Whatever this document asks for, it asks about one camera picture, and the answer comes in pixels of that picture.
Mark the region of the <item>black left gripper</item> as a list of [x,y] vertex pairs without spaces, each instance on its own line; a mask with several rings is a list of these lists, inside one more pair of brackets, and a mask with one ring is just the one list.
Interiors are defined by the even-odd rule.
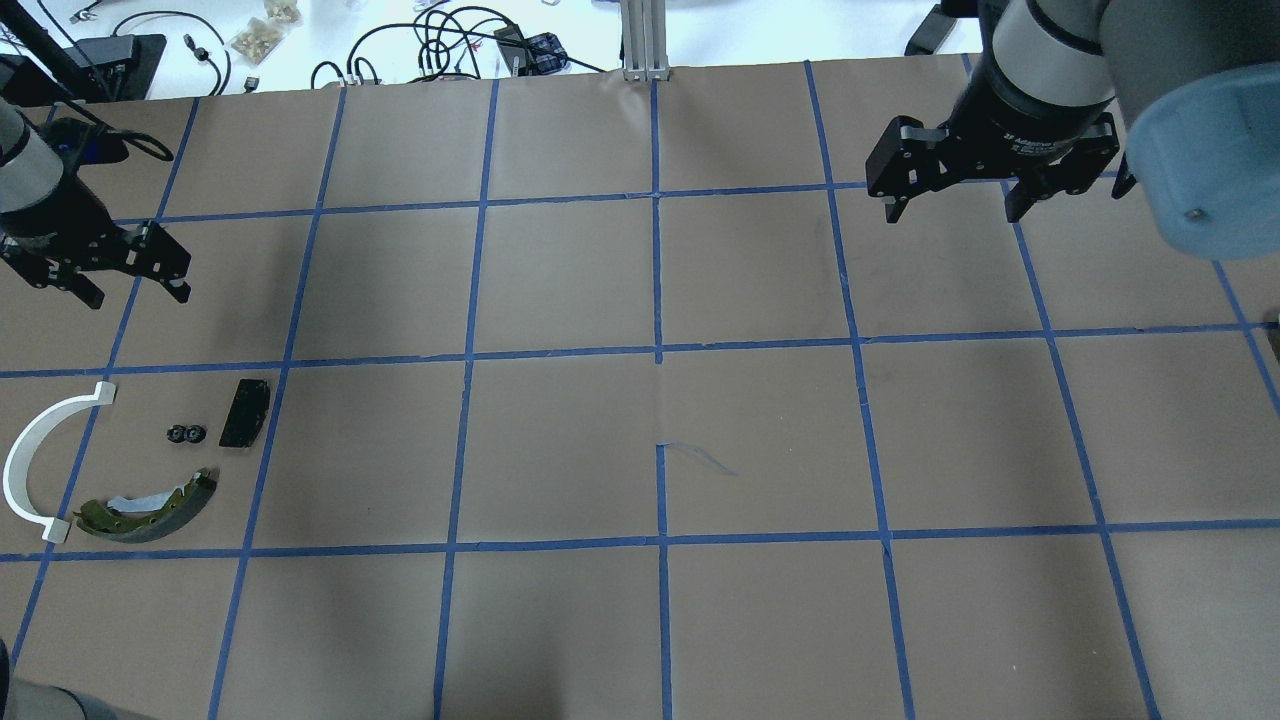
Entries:
[[156,222],[116,224],[78,177],[83,165],[124,161],[128,142],[141,138],[97,120],[3,119],[3,263],[27,284],[73,293],[93,310],[105,293],[91,272],[151,279],[187,304],[189,252]]

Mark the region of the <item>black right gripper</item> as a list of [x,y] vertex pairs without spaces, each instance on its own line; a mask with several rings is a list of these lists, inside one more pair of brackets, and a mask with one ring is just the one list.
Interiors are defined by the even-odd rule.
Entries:
[[941,124],[906,115],[890,120],[867,159],[867,188],[883,196],[884,219],[899,223],[909,196],[963,181],[1014,179],[1005,217],[1020,222],[1048,196],[1087,191],[1120,152],[1106,102],[1042,101],[982,60]]

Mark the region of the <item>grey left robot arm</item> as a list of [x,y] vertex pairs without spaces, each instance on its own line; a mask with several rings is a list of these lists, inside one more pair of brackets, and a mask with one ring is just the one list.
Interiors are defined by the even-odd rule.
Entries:
[[159,223],[132,229],[115,223],[104,201],[81,179],[82,167],[124,161],[137,149],[160,161],[174,152],[155,137],[118,129],[73,105],[74,118],[36,126],[3,102],[3,263],[36,290],[55,288],[91,309],[104,291],[92,272],[120,272],[159,283],[187,304],[191,255]]

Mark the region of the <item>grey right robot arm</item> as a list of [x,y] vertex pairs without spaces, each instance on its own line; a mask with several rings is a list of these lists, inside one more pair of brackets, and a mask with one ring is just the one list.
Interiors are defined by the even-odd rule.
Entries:
[[964,181],[1011,181],[1009,222],[1087,192],[1143,190],[1174,249],[1234,261],[1277,251],[1275,1],[945,1],[979,20],[983,49],[934,128],[895,117],[867,159],[867,191],[895,223]]

